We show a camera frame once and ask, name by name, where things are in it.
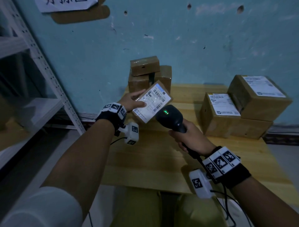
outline package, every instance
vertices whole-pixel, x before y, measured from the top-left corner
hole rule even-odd
[[[292,100],[265,76],[236,75],[230,94],[242,118],[274,121]]]
[[[145,57],[130,61],[133,76],[145,75],[160,71],[160,63],[157,56]]]
[[[240,118],[228,94],[205,94],[200,125],[206,136],[229,137]]]
[[[272,126],[271,121],[260,121],[241,118],[231,135],[250,139],[259,139]]]
[[[0,151],[21,142],[29,136],[22,126],[13,117],[5,124],[5,129],[0,131]]]
[[[172,101],[172,97],[164,85],[158,80],[149,89],[143,92],[136,101],[143,101],[147,106],[136,108],[132,113],[140,122],[147,123],[161,108]]]
[[[159,80],[164,85],[166,90],[170,93],[172,78],[171,66],[161,65],[160,70],[160,72],[152,72],[150,74],[142,76],[133,76],[132,71],[130,70],[128,80],[129,91],[135,92],[142,89],[148,89]]]
[[[5,129],[5,124],[13,116],[13,114],[14,114],[13,108],[0,95],[0,130]]]

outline hand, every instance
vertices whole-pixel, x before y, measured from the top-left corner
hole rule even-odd
[[[183,119],[183,125],[187,128],[186,133],[175,132],[173,130],[168,131],[169,135],[176,140],[179,147],[183,151],[188,152],[187,148],[182,144],[184,143],[187,147],[196,151],[200,155],[205,157],[210,156],[216,146],[212,144],[191,121]]]
[[[135,101],[139,95],[141,95],[145,89],[136,91],[133,93],[125,94],[117,103],[125,107],[126,111],[129,112],[135,108],[146,107],[146,103],[142,101]]]

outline floor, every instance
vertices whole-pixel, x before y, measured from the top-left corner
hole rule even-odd
[[[16,203],[39,188],[46,176],[65,150],[79,137],[75,130],[49,129],[48,134],[33,146],[17,165],[0,182],[0,220],[14,207]],[[269,145],[280,166],[299,191],[299,146]],[[125,187],[101,185],[90,209],[94,227],[108,227],[119,206]],[[164,207],[168,216],[172,210],[176,195],[165,193],[162,195]],[[244,214],[231,202],[229,210],[237,226],[249,226]],[[171,226],[169,220],[163,220],[163,226]],[[89,217],[85,219],[83,227],[91,227]]]

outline blue wall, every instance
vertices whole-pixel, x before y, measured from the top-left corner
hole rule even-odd
[[[276,123],[299,124],[298,1],[191,1],[187,10],[179,0],[106,0],[109,18],[69,25],[42,15],[34,0],[16,2],[78,112],[117,101],[129,60],[157,55],[173,67],[173,83],[268,75],[294,99]]]

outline forearm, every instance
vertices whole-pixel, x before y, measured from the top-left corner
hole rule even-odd
[[[70,193],[80,203],[83,218],[99,188],[114,130],[108,120],[98,120],[63,154],[42,184]]]
[[[298,226],[299,214],[253,177],[231,189],[255,227]]]

